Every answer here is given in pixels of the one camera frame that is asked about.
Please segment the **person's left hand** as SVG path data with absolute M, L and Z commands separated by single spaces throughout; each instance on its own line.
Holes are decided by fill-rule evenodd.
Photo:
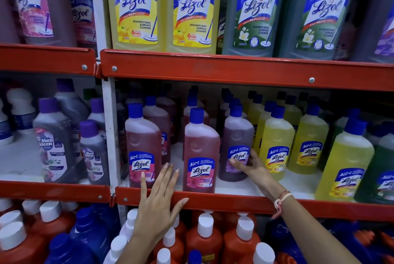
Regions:
M 175 192 L 175 184 L 178 177 L 179 169 L 173 169 L 171 180 L 173 185 L 173 194 Z M 151 237 L 160 240 L 163 238 L 165 233 L 168 232 L 168 230 L 165 230 L 165 201 L 160 200 L 158 197 L 159 186 L 160 179 L 158 176 L 155 179 L 150 193 L 147 192 L 147 208 L 138 207 L 138 214 L 132 237 Z

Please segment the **purple cleaner bottle blue cap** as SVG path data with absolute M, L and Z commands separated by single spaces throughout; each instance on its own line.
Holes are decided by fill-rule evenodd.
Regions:
M 230 116 L 230 111 L 233 108 L 233 106 L 241 106 L 242 108 L 242 118 L 249 119 L 248 115 L 243 111 L 243 105 L 241 104 L 241 101 L 239 98 L 232 98 L 231 101 L 229 102 L 229 108 L 225 111 L 224 113 L 224 120 L 226 120 Z
M 228 159 L 235 158 L 247 164 L 253 138 L 253 125 L 247 119 L 242 118 L 241 106 L 233 106 L 230 116 L 224 121 L 219 158 L 218 177 L 220 180 L 239 182 L 247 178 L 246 174 L 232 167 Z

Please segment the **person's right forearm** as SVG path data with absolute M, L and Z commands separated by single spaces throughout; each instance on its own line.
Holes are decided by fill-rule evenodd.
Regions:
M 308 264 L 361 264 L 290 192 L 274 206 Z

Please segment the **person's left forearm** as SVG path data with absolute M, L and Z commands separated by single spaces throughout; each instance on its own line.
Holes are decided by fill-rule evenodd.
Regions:
M 116 264 L 145 264 L 158 241 L 151 237 L 132 237 Z

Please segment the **white bottle white cap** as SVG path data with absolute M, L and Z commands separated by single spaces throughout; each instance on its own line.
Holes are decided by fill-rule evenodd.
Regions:
M 133 235 L 137 214 L 138 208 L 131 209 L 127 213 L 126 222 L 123 224 L 119 232 L 119 235 L 124 236 L 127 239 L 127 242 L 131 240 Z
M 126 236 L 116 236 L 111 242 L 110 250 L 105 257 L 103 264 L 115 264 L 120 258 L 127 243 L 128 240 Z

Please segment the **orange metal shelf beam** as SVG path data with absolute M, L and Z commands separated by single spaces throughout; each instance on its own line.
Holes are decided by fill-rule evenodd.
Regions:
M 88 66 L 86 71 L 81 66 Z M 90 48 L 0 44 L 0 71 L 59 73 L 100 77 Z
M 109 186 L 0 181 L 0 198 L 111 203 Z
M 394 92 L 394 64 L 115 49 L 101 56 L 104 77 Z
M 181 191 L 174 192 L 171 199 L 171 206 L 175 206 L 183 198 L 189 198 L 189 201 L 184 206 L 185 209 L 189 210 L 247 212 L 254 214 L 273 214 L 275 211 L 273 203 L 266 197 Z M 298 201 L 316 218 L 394 223 L 394 205 L 328 202 L 305 199 L 298 199 Z M 111 205 L 138 206 L 139 203 L 139 188 L 116 187 Z

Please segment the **group of orange bottles white caps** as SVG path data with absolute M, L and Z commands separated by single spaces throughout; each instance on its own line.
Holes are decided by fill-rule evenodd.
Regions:
M 254 230 L 254 221 L 238 213 L 236 225 L 225 234 L 215 226 L 209 211 L 198 217 L 197 225 L 178 236 L 175 224 L 156 244 L 150 264 L 186 264 L 191 250 L 199 250 L 203 264 L 274 264 L 275 253 Z
M 4 214 L 0 217 L 0 264 L 44 264 L 50 241 L 68 234 L 75 222 L 75 214 L 63 211 L 59 201 L 40 205 L 38 219 L 27 227 L 11 218 L 11 212 Z

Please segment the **group of pink cleaner bottles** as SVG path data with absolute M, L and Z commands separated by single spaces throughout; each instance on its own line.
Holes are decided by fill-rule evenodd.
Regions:
M 158 183 L 163 170 L 161 159 L 162 132 L 158 125 L 147 119 L 147 107 L 156 106 L 156 98 L 147 96 L 142 103 L 129 103 L 129 118 L 125 122 L 126 145 L 129 164 L 129 187 L 141 188 L 144 173 L 147 187 Z M 205 111 L 200 107 L 190 109 L 189 123 L 184 131 L 183 191 L 214 193 L 219 167 L 219 134 L 204 123 Z

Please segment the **group of yellow cleaner bottles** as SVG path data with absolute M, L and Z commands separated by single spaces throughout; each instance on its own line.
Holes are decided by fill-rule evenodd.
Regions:
M 306 113 L 300 118 L 298 130 L 290 151 L 287 142 L 288 129 L 281 125 L 283 112 L 279 107 L 265 122 L 259 159 L 270 175 L 281 175 L 283 171 L 309 175 L 317 171 L 323 148 L 328 137 L 328 123 L 318 117 L 320 108 L 309 103 Z M 322 177 L 314 194 L 320 201 L 353 201 L 355 193 L 365 175 L 374 154 L 372 143 L 363 136 L 367 122 L 348 117 L 343 131 L 334 138 L 334 143 L 324 167 Z

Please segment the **white metal rack upright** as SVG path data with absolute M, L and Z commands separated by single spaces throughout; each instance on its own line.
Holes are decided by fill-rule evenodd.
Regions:
M 116 187 L 121 185 L 121 164 L 118 141 L 118 124 L 116 109 L 115 79 L 104 77 L 104 57 L 101 52 L 112 48 L 111 24 L 108 0 L 93 0 L 94 19 L 96 29 L 97 64 L 101 72 L 102 96 L 104 101 L 104 115 L 107 136 L 107 151 L 110 176 L 110 203 L 119 214 L 121 225 L 125 223 L 127 207 L 116 202 Z

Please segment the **row of blue bottles orange caps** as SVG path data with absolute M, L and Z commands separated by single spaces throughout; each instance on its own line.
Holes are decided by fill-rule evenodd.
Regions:
M 322 225 L 362 264 L 394 264 L 394 225 L 364 228 L 361 222 L 341 219 Z

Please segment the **white toilet cleaner bottle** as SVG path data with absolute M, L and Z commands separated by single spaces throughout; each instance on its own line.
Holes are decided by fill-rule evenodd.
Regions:
M 11 104 L 11 113 L 20 134 L 34 134 L 33 121 L 37 111 L 32 105 L 33 97 L 24 88 L 12 88 L 6 93 L 7 101 Z
M 14 135 L 8 122 L 8 117 L 3 113 L 3 101 L 0 98 L 0 147 L 11 144 L 13 140 Z

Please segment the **large green cleaner bottle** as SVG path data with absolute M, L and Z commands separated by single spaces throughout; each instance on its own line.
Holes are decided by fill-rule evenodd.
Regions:
M 331 61 L 351 0 L 288 0 L 279 58 Z
M 222 55 L 273 57 L 283 0 L 227 0 Z

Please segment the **large yellow cleaner bottle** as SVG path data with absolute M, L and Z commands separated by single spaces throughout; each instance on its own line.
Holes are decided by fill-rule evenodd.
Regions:
M 108 0 L 114 49 L 165 52 L 166 0 Z
M 165 9 L 166 52 L 216 54 L 220 0 L 167 0 Z

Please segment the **large purple cleaner bottle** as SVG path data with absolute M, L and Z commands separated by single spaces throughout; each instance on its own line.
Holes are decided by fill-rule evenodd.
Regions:
M 394 0 L 368 1 L 349 60 L 394 64 Z

